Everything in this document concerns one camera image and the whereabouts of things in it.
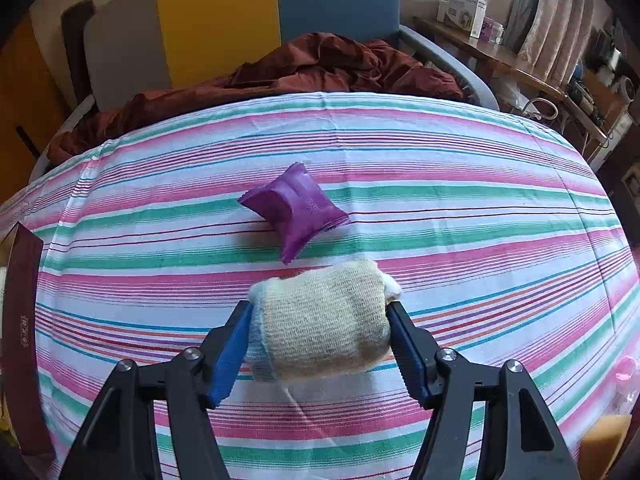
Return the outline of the cream sock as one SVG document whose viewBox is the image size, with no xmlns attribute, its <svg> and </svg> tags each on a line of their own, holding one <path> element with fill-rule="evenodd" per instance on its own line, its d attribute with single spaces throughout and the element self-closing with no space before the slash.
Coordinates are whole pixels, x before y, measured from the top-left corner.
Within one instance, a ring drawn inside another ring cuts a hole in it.
<svg viewBox="0 0 640 480">
<path fill-rule="evenodd" d="M 258 382 L 370 370 L 390 352 L 386 307 L 401 286 L 369 259 L 253 285 L 245 361 Z"/>
</svg>

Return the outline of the purple snack packet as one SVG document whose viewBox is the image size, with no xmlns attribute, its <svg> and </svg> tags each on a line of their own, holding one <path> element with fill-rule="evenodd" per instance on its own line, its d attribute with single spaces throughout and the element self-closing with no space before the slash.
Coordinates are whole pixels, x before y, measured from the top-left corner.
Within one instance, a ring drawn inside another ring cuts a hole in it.
<svg viewBox="0 0 640 480">
<path fill-rule="evenodd" d="M 318 234 L 349 222 L 301 163 L 271 182 L 252 188 L 238 202 L 259 214 L 279 234 L 280 260 L 291 263 Z"/>
</svg>

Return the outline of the striped bed sheet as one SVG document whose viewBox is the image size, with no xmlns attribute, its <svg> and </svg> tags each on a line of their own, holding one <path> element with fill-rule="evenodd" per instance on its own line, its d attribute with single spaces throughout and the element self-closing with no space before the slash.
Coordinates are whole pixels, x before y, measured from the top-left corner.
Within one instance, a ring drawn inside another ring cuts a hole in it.
<svg viewBox="0 0 640 480">
<path fill-rule="evenodd" d="M 289 264 L 238 199 L 301 162 L 349 222 Z M 415 326 L 493 367 L 447 450 L 416 461 L 430 412 L 392 356 L 282 384 L 248 366 L 209 414 L 235 479 L 576 479 L 580 440 L 626 411 L 614 367 L 639 353 L 639 273 L 598 177 L 556 131 L 469 104 L 299 93 L 221 105 L 72 157 L 1 206 L 43 241 L 40 399 L 62 474 L 117 362 L 168 361 L 268 278 L 370 259 Z"/>
</svg>

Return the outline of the orange sponge at right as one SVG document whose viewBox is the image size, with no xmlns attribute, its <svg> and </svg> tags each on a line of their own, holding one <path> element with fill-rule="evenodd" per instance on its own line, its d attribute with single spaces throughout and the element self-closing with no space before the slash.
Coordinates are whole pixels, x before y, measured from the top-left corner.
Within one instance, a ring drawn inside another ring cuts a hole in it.
<svg viewBox="0 0 640 480">
<path fill-rule="evenodd" d="M 603 479 L 623 446 L 630 415 L 604 415 L 580 440 L 578 470 L 582 479 Z"/>
</svg>

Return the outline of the pink plastic cup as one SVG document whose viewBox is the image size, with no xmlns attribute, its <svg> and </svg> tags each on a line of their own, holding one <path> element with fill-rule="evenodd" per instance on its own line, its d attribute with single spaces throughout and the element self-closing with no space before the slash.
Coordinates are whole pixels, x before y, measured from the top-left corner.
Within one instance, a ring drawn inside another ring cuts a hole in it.
<svg viewBox="0 0 640 480">
<path fill-rule="evenodd" d="M 616 392 L 628 398 L 636 391 L 637 361 L 633 356 L 623 356 L 614 367 Z"/>
</svg>

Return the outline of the maroon gold storage box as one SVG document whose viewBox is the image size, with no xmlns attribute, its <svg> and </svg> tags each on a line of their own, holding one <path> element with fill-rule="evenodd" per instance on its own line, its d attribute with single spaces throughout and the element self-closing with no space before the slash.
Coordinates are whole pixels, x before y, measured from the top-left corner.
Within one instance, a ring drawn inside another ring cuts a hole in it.
<svg viewBox="0 0 640 480">
<path fill-rule="evenodd" d="M 20 451 L 50 460 L 40 399 L 35 302 L 43 241 L 17 222 L 1 242 L 1 426 Z"/>
</svg>

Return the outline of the dark red blanket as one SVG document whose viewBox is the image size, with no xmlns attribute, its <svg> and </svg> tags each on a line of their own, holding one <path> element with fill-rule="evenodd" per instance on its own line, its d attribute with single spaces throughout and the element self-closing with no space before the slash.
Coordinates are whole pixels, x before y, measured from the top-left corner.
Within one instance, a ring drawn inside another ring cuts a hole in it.
<svg viewBox="0 0 640 480">
<path fill-rule="evenodd" d="M 208 108 L 302 92 L 374 92 L 464 102 L 454 76 L 420 63 L 382 39 L 362 44 L 329 32 L 311 32 L 282 44 L 232 74 L 188 88 L 136 94 L 123 107 L 93 115 L 57 133 L 49 145 L 49 166 L 108 140 L 163 120 Z"/>
</svg>

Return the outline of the wooden side desk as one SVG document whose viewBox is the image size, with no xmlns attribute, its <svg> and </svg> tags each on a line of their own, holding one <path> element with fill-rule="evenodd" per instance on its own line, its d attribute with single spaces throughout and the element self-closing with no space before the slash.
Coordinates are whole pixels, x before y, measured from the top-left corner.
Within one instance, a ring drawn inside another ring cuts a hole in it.
<svg viewBox="0 0 640 480">
<path fill-rule="evenodd" d="M 564 87 L 552 82 L 540 70 L 527 64 L 510 50 L 498 44 L 471 38 L 460 29 L 448 27 L 438 21 L 416 16 L 413 25 L 423 36 L 446 41 L 465 55 L 475 58 L 480 78 L 488 80 L 493 73 L 507 74 L 520 84 L 544 92 L 554 102 L 565 104 L 594 140 L 601 144 L 608 140 L 608 136 L 570 99 Z"/>
</svg>

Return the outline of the grey yellow blue headboard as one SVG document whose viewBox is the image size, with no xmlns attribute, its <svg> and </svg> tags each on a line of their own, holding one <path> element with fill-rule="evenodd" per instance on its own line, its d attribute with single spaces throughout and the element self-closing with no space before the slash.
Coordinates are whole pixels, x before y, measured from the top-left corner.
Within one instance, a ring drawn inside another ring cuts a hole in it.
<svg viewBox="0 0 640 480">
<path fill-rule="evenodd" d="M 307 32 L 390 39 L 399 0 L 111 0 L 85 29 L 99 110 L 233 72 Z"/>
</svg>

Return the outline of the white carton on desk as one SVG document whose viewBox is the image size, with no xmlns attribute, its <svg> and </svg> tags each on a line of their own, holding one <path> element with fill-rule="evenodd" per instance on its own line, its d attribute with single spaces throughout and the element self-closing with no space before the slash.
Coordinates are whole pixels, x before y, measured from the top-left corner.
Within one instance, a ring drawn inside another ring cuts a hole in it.
<svg viewBox="0 0 640 480">
<path fill-rule="evenodd" d="M 486 0 L 440 0 L 436 20 L 480 38 L 486 14 Z"/>
</svg>

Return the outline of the beige curtain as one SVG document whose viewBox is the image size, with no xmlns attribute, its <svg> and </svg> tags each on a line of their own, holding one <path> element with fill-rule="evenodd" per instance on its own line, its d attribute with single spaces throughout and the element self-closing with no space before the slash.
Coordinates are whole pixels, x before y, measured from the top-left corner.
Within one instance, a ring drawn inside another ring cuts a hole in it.
<svg viewBox="0 0 640 480">
<path fill-rule="evenodd" d="M 596 17 L 597 0 L 513 0 L 502 44 L 562 87 L 585 53 Z"/>
</svg>

